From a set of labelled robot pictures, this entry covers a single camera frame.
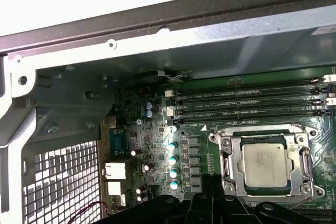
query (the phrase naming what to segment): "cpu socket lever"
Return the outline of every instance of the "cpu socket lever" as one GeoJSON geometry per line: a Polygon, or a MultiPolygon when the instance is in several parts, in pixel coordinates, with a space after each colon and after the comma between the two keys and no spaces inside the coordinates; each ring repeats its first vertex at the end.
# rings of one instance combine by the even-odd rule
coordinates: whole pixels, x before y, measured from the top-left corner
{"type": "Polygon", "coordinates": [[[209,135],[218,144],[226,195],[292,208],[321,198],[313,179],[309,142],[317,129],[297,124],[226,127],[209,135]]]}

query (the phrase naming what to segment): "mounting screw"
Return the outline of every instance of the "mounting screw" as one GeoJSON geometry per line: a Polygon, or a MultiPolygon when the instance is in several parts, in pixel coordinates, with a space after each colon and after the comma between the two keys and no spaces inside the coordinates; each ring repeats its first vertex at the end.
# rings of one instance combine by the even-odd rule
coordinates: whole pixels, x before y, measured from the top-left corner
{"type": "Polygon", "coordinates": [[[68,72],[73,72],[73,71],[76,70],[76,68],[74,66],[66,66],[65,70],[68,71],[68,72]]]}
{"type": "Polygon", "coordinates": [[[274,209],[273,206],[271,206],[270,204],[264,204],[263,207],[269,211],[272,211],[274,209]]]}
{"type": "Polygon", "coordinates": [[[47,131],[48,131],[49,134],[54,134],[54,133],[56,133],[58,130],[59,130],[59,126],[58,126],[57,124],[53,124],[53,125],[51,125],[51,126],[47,129],[47,131]]]}
{"type": "Polygon", "coordinates": [[[88,124],[87,124],[87,128],[88,128],[89,130],[94,129],[95,127],[96,127],[96,123],[95,123],[95,122],[91,122],[91,123],[88,123],[88,124]]]}
{"type": "Polygon", "coordinates": [[[233,191],[235,189],[235,187],[232,185],[232,184],[227,184],[225,186],[225,190],[228,190],[228,191],[233,191]]]}
{"type": "Polygon", "coordinates": [[[223,144],[224,146],[228,147],[228,146],[230,145],[230,139],[228,139],[228,138],[223,139],[223,140],[222,140],[222,144],[223,144]]]}
{"type": "Polygon", "coordinates": [[[309,185],[303,185],[302,188],[301,188],[302,192],[305,193],[305,194],[308,194],[311,192],[311,188],[309,185]]]}

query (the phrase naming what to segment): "cable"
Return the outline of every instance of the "cable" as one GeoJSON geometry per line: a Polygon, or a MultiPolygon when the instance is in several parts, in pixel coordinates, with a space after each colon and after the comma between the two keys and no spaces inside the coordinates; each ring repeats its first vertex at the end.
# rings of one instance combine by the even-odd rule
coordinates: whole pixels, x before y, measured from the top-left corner
{"type": "Polygon", "coordinates": [[[102,204],[104,205],[104,212],[106,216],[110,216],[110,214],[108,213],[108,207],[106,205],[105,202],[103,201],[95,201],[90,203],[89,205],[87,205],[86,207],[83,207],[82,209],[80,209],[69,221],[67,224],[71,224],[73,223],[80,215],[84,214],[87,210],[89,210],[91,207],[93,207],[95,204],[102,204]]]}

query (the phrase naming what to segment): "integrated circuit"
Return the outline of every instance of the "integrated circuit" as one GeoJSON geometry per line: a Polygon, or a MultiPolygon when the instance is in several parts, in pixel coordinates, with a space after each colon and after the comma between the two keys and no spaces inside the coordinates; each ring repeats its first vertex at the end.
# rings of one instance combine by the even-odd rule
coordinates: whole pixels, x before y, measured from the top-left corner
{"type": "Polygon", "coordinates": [[[189,158],[189,163],[191,165],[198,165],[200,163],[199,157],[190,157],[189,158]]]}
{"type": "Polygon", "coordinates": [[[159,155],[158,155],[158,159],[159,159],[160,161],[163,161],[163,160],[165,160],[165,157],[164,157],[163,154],[159,154],[159,155]]]}
{"type": "Polygon", "coordinates": [[[144,142],[144,143],[149,143],[149,142],[150,142],[150,138],[149,138],[149,136],[144,136],[144,137],[143,137],[143,142],[144,142]]]}
{"type": "Polygon", "coordinates": [[[188,137],[188,144],[198,144],[198,138],[196,137],[188,137]]]}
{"type": "Polygon", "coordinates": [[[190,155],[195,155],[200,152],[200,149],[198,147],[189,147],[188,151],[190,155]]]}

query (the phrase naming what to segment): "metal grille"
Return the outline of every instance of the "metal grille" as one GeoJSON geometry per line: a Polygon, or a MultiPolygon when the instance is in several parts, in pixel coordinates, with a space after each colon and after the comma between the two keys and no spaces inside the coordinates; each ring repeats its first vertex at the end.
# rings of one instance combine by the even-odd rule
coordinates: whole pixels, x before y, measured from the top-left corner
{"type": "MultiPolygon", "coordinates": [[[[35,183],[23,187],[23,223],[59,224],[90,202],[100,200],[96,142],[87,142],[35,156],[35,183]]],[[[97,204],[77,218],[101,218],[97,204]]]]}

